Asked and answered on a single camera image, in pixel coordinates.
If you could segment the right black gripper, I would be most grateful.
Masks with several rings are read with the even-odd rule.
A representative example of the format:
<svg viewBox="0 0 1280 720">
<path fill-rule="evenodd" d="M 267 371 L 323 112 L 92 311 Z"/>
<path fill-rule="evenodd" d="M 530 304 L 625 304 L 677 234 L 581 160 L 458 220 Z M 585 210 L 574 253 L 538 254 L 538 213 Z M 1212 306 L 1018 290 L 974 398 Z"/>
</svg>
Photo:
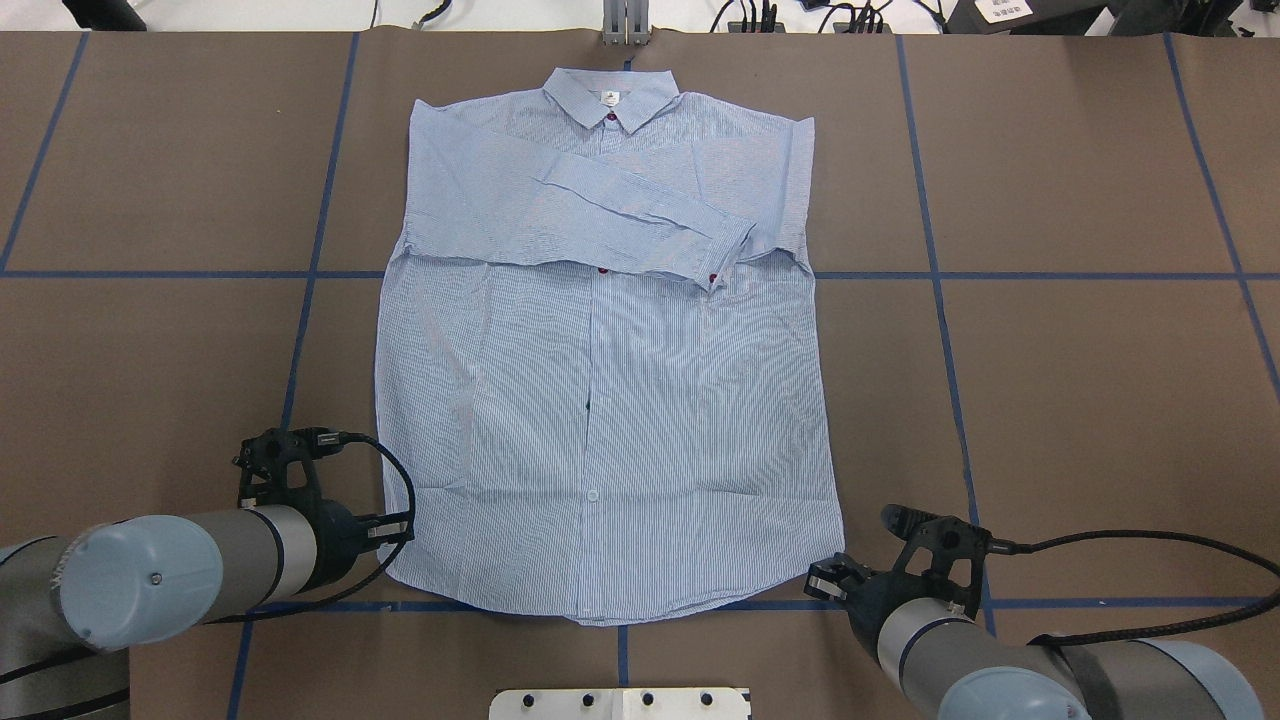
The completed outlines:
<svg viewBox="0 0 1280 720">
<path fill-rule="evenodd" d="M 900 571 L 873 574 L 872 568 L 847 555 L 832 555 L 809 566 L 805 594 L 824 602 L 845 601 L 855 638 L 878 641 L 895 610 L 925 597 L 925 582 Z"/>
</svg>

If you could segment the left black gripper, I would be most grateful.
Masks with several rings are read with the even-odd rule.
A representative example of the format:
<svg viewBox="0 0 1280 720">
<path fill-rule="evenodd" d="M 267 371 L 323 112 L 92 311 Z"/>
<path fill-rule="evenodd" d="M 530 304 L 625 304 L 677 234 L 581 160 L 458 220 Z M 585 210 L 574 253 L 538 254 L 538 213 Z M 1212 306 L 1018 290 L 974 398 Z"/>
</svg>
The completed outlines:
<svg viewBox="0 0 1280 720">
<path fill-rule="evenodd" d="M 378 546 L 406 544 L 415 538 L 413 514 L 353 514 L 334 500 L 321 500 L 310 521 L 316 541 L 311 589 L 338 582 L 360 555 Z"/>
</svg>

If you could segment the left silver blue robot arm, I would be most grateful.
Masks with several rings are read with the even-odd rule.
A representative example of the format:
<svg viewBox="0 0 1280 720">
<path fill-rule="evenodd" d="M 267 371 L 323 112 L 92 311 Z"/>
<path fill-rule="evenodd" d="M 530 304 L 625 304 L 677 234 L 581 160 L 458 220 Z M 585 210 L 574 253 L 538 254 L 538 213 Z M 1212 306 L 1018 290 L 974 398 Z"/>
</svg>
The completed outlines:
<svg viewBox="0 0 1280 720">
<path fill-rule="evenodd" d="M 402 548 L 410 511 L 325 501 L 145 515 L 3 550 L 3 716 L 127 719 L 132 648 L 266 618 L 266 605 L 338 582 L 364 553 Z"/>
</svg>

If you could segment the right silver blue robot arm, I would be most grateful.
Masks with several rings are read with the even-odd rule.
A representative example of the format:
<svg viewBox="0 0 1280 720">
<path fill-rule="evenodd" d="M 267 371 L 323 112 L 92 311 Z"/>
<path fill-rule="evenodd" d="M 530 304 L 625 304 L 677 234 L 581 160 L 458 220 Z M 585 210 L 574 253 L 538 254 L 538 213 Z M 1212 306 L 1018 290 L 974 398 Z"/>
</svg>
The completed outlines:
<svg viewBox="0 0 1280 720">
<path fill-rule="evenodd" d="M 1187 641 L 1005 644 L 923 577 L 844 553 L 814 562 L 805 592 L 840 605 L 854 635 L 928 719 L 1262 719 L 1243 673 Z"/>
</svg>

